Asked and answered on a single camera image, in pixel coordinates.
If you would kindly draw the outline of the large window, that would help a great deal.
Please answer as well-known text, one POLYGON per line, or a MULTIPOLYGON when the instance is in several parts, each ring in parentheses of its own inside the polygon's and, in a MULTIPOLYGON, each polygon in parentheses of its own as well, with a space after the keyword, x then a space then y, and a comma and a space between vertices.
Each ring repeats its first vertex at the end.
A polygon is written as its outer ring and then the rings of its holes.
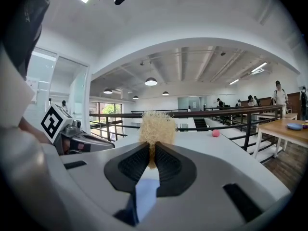
POLYGON ((121 114, 121 104, 90 102, 89 111, 91 135, 111 142, 123 138, 123 123, 121 118, 93 116, 93 114, 121 114))

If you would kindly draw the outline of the beige scrubbing sponge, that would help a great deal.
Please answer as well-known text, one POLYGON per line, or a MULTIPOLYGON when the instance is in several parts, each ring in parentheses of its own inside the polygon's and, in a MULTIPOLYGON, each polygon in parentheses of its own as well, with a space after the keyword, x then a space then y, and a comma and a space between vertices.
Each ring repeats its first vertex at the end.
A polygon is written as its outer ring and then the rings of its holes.
POLYGON ((171 116, 158 111, 146 111, 142 115, 139 129, 139 141, 149 143, 149 164, 153 170, 156 168, 155 145, 157 142, 173 144, 177 132, 177 124, 171 116))

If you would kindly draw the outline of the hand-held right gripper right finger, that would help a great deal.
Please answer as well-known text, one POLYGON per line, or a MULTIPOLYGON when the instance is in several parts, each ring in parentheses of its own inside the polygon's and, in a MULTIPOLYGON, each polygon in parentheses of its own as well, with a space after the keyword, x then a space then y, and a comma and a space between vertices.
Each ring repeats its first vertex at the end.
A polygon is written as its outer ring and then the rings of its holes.
POLYGON ((290 191, 259 163, 255 174, 230 160, 156 144, 160 187, 144 231, 257 231, 285 206, 290 191))

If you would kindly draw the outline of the black railing with wooden handrail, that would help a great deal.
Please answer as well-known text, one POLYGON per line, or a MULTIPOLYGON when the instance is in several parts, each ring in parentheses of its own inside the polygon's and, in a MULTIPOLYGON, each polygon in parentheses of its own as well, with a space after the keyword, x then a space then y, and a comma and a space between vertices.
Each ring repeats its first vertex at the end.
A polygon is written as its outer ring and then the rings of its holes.
MULTIPOLYGON (((278 119, 282 119, 282 108, 281 107, 273 107, 273 106, 256 106, 256 107, 236 107, 232 109, 231 107, 221 108, 217 110, 210 110, 210 111, 197 111, 197 112, 189 112, 178 110, 177 112, 168 112, 159 110, 159 113, 166 114, 172 118, 178 119, 202 119, 211 118, 212 120, 217 120, 218 117, 223 117, 225 121, 229 124, 227 126, 217 125, 210 127, 205 121, 203 121, 203 125, 195 125, 191 127, 181 128, 178 127, 177 131, 213 131, 215 129, 229 129, 229 128, 238 128, 240 131, 245 131, 245 135, 236 136, 229 138, 231 141, 236 141, 239 139, 245 139, 244 144, 241 146, 242 149, 245 151, 248 147, 256 145, 256 143, 250 143, 249 139, 251 136, 257 135, 257 132, 252 133, 251 128, 257 128, 257 125, 264 124, 272 121, 276 121, 278 119)), ((90 128, 100 130, 106 132, 107 135, 101 136, 103 139, 114 141, 110 138, 111 134, 115 136, 122 136, 125 137, 126 134, 118 133, 116 131, 110 131, 110 127, 122 127, 122 128, 134 128, 138 129, 140 126, 133 126, 133 125, 124 125, 123 119, 124 118, 142 118, 145 114, 145 111, 141 112, 131 112, 130 114, 90 114, 90 117, 98 117, 102 118, 103 121, 91 121, 90 128)))

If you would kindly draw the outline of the wooden table with white legs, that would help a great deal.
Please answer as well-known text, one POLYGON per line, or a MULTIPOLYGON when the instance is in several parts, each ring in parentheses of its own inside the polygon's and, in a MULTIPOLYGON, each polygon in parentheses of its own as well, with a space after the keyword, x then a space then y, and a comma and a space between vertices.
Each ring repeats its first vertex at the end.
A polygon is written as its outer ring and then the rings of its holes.
POLYGON ((296 144, 308 148, 308 128, 302 130, 291 130, 287 128, 288 123, 308 124, 308 121, 279 119, 273 122, 262 124, 258 127, 257 142, 252 157, 260 163, 264 163, 271 158, 276 158, 280 152, 284 152, 288 144, 296 144), (261 140, 263 135, 270 135, 277 138, 275 149, 271 150, 264 157, 259 156, 261 140))

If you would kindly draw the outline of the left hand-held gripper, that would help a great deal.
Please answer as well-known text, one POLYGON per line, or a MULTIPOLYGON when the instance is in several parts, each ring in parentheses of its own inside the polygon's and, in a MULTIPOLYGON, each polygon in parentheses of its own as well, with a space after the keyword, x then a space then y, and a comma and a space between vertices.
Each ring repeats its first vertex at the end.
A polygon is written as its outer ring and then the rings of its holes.
POLYGON ((74 139, 81 133, 81 122, 73 117, 61 106, 52 103, 43 120, 41 127, 49 141, 55 146, 58 154, 64 154, 62 149, 62 139, 70 139, 70 149, 67 154, 80 154, 83 151, 103 151, 115 148, 115 145, 105 139, 95 137, 86 133, 80 135, 84 147, 80 147, 80 142, 74 139))

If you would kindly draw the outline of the person's black shirt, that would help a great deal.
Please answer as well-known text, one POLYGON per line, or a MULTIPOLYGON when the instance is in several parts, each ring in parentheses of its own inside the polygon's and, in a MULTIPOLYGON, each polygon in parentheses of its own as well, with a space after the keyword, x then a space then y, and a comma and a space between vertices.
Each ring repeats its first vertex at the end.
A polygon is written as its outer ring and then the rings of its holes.
POLYGON ((4 48, 22 78, 27 75, 31 53, 42 31, 51 0, 23 0, 5 32, 4 48))

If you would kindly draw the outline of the small wooden table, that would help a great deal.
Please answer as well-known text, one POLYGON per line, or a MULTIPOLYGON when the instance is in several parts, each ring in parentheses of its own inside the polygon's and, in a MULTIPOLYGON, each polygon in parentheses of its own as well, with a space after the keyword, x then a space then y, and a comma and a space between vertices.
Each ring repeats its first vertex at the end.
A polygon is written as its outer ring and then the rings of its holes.
MULTIPOLYGON (((264 119, 271 119, 275 118, 275 113, 267 112, 267 113, 262 113, 262 114, 257 114, 257 120, 260 118, 264 119)), ((283 119, 292 119, 292 120, 297 120, 297 113, 288 113, 282 116, 283 119)))

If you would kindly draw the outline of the frosted glass partition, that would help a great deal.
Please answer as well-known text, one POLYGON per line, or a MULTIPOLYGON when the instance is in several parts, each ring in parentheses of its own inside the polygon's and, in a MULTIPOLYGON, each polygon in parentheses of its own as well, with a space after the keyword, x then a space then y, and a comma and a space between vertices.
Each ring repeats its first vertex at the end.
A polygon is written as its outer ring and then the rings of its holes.
POLYGON ((206 96, 178 97, 178 109, 190 111, 203 111, 206 104, 206 96))

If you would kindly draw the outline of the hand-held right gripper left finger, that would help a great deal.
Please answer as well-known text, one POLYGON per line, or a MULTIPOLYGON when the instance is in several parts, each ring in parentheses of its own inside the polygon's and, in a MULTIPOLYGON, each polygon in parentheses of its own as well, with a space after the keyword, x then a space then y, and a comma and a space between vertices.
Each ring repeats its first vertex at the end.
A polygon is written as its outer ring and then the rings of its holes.
POLYGON ((141 146, 136 142, 114 149, 59 156, 55 147, 43 144, 51 179, 67 211, 67 231, 150 231, 140 224, 132 227, 113 215, 129 199, 105 177, 104 166, 112 158, 141 146))

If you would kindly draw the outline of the person's left forearm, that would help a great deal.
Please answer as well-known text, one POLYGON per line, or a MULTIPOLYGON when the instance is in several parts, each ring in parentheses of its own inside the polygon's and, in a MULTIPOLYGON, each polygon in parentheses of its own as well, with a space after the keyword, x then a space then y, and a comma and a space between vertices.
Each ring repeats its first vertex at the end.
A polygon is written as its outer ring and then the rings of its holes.
POLYGON ((32 134, 40 143, 51 144, 45 134, 29 124, 23 117, 20 120, 19 128, 32 134))

